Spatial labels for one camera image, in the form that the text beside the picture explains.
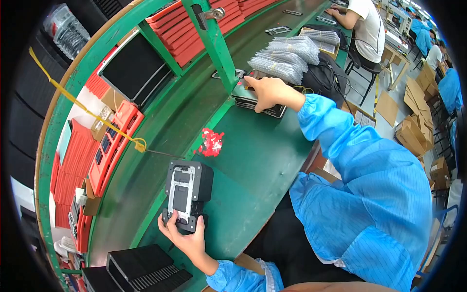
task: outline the worker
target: worker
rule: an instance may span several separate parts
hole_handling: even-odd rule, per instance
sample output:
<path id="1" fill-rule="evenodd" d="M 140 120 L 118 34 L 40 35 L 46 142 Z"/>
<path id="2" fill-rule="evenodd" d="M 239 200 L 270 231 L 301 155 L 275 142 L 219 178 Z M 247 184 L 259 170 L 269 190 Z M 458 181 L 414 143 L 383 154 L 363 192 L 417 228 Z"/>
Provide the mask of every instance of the worker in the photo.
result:
<path id="1" fill-rule="evenodd" d="M 379 66 L 384 51 L 384 24 L 371 0 L 350 0 L 348 8 L 332 4 L 325 10 L 346 29 L 353 29 L 350 47 L 361 64 L 370 69 Z"/>
<path id="2" fill-rule="evenodd" d="M 176 211 L 166 226 L 161 215 L 160 231 L 206 274 L 216 291 L 280 291 L 298 283 L 350 282 L 343 283 L 346 286 L 356 281 L 410 291 L 432 221 L 431 191 L 420 161 L 401 145 L 381 138 L 373 127 L 354 125 L 353 116 L 337 109 L 331 99 L 302 95 L 278 78 L 245 80 L 257 94 L 257 113 L 276 104 L 297 112 L 304 136 L 319 140 L 323 156 L 342 180 L 331 184 L 313 173 L 298 173 L 289 189 L 291 215 L 275 220 L 280 213 L 276 211 L 270 223 L 282 227 L 272 230 L 273 239 L 264 240 L 265 249 L 276 251 L 275 262 L 257 259 L 265 276 L 207 255 L 202 216 L 196 232 L 184 236 L 174 224 Z"/>
<path id="3" fill-rule="evenodd" d="M 425 58 L 428 51 L 432 49 L 434 40 L 436 40 L 436 34 L 433 29 L 430 29 L 429 31 L 422 29 L 418 33 L 415 43 Z"/>
<path id="4" fill-rule="evenodd" d="M 453 114 L 454 110 L 460 111 L 460 107 L 463 105 L 462 93 L 460 92 L 459 74 L 454 68 L 446 70 L 446 75 L 439 82 L 438 89 L 447 112 Z"/>
<path id="5" fill-rule="evenodd" d="M 434 44 L 432 49 L 428 52 L 426 57 L 426 63 L 430 68 L 436 72 L 436 83 L 439 83 L 441 77 L 438 73 L 438 68 L 445 68 L 447 65 L 443 62 L 443 55 L 446 53 L 446 45 L 444 41 L 439 41 L 438 44 Z"/>
<path id="6" fill-rule="evenodd" d="M 415 19 L 412 19 L 412 24 L 410 25 L 409 35 L 415 39 L 418 36 L 420 30 L 430 30 L 427 26 L 422 23 L 422 18 L 418 15 L 415 16 Z"/>

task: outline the hand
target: hand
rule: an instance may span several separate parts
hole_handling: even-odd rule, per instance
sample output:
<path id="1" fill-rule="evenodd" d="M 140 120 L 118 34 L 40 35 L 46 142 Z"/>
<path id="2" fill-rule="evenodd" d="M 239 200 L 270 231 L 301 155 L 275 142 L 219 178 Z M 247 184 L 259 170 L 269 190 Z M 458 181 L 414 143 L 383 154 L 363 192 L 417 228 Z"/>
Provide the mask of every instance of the hand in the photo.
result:
<path id="1" fill-rule="evenodd" d="M 205 252 L 204 240 L 204 219 L 203 216 L 198 217 L 196 224 L 196 231 L 193 234 L 182 235 L 175 226 L 178 212 L 174 210 L 172 217 L 170 217 L 167 225 L 162 221 L 162 214 L 157 218 L 159 230 L 170 239 L 173 244 L 178 247 L 187 257 L 193 262 L 198 269 L 203 273 L 212 276 L 219 267 L 219 263 L 208 256 Z"/>
<path id="2" fill-rule="evenodd" d="M 336 9 L 336 10 L 339 11 L 339 12 L 345 12 L 345 11 L 347 10 L 347 8 L 342 7 L 341 5 L 337 5 L 337 4 L 335 4 L 335 3 L 333 3 L 333 4 L 331 5 L 331 8 L 332 8 L 332 9 Z"/>
<path id="3" fill-rule="evenodd" d="M 298 112 L 305 103 L 305 96 L 292 87 L 286 85 L 279 78 L 263 77 L 257 80 L 250 76 L 245 76 L 246 82 L 253 87 L 258 96 L 258 103 L 255 112 L 260 113 L 276 104 L 291 107 Z"/>
<path id="4" fill-rule="evenodd" d="M 329 15 L 332 15 L 332 16 L 335 16 L 336 14 L 340 14 L 339 10 L 337 10 L 337 9 L 328 8 L 328 9 L 325 9 L 324 11 L 326 13 L 328 13 Z"/>

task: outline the bubble wrap bag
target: bubble wrap bag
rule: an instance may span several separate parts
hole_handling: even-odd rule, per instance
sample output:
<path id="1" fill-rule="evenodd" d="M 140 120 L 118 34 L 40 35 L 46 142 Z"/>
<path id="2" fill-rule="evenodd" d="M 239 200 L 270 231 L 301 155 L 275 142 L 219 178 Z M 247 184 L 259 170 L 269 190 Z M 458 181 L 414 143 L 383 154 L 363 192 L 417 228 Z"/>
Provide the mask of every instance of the bubble wrap bag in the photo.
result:
<path id="1" fill-rule="evenodd" d="M 337 46 L 340 38 L 335 31 L 302 30 L 300 36 L 307 36 L 312 40 Z"/>
<path id="2" fill-rule="evenodd" d="M 278 63 L 272 60 L 253 57 L 247 62 L 253 69 L 264 72 L 266 74 L 276 76 L 283 81 L 299 85 L 302 82 L 303 73 L 288 63 Z"/>
<path id="3" fill-rule="evenodd" d="M 285 62 L 296 66 L 303 72 L 308 71 L 307 63 L 297 54 L 282 51 L 261 50 L 255 54 L 257 57 L 270 59 L 274 62 Z"/>
<path id="4" fill-rule="evenodd" d="M 308 38 L 304 40 L 287 40 L 286 42 L 272 41 L 269 43 L 268 50 L 273 51 L 284 51 L 297 54 L 300 58 L 306 61 L 308 64 L 318 65 L 319 58 L 318 47 Z"/>

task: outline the plastic bottle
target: plastic bottle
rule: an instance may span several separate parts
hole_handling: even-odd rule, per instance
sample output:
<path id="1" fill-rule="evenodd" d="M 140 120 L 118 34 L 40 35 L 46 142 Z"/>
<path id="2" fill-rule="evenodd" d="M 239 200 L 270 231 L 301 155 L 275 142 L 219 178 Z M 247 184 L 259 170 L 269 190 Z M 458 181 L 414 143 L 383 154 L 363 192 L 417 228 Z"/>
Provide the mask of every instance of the plastic bottle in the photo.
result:
<path id="1" fill-rule="evenodd" d="M 49 13 L 43 25 L 57 47 L 71 60 L 91 38 L 66 4 L 60 4 Z"/>

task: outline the metal rod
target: metal rod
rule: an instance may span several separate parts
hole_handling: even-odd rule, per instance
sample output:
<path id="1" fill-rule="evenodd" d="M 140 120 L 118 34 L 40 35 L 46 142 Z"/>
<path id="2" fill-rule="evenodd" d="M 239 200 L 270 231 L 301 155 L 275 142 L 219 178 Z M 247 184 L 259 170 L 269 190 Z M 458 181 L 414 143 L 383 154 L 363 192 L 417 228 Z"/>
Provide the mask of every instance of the metal rod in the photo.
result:
<path id="1" fill-rule="evenodd" d="M 167 155 L 167 156 L 170 156 L 170 157 L 185 159 L 185 157 L 183 157 L 183 156 L 172 155 L 172 154 L 168 154 L 168 153 L 164 153 L 164 152 L 159 152 L 159 151 L 154 151 L 154 150 L 149 150 L 149 149 L 146 149 L 146 151 L 156 153 L 156 154 Z"/>

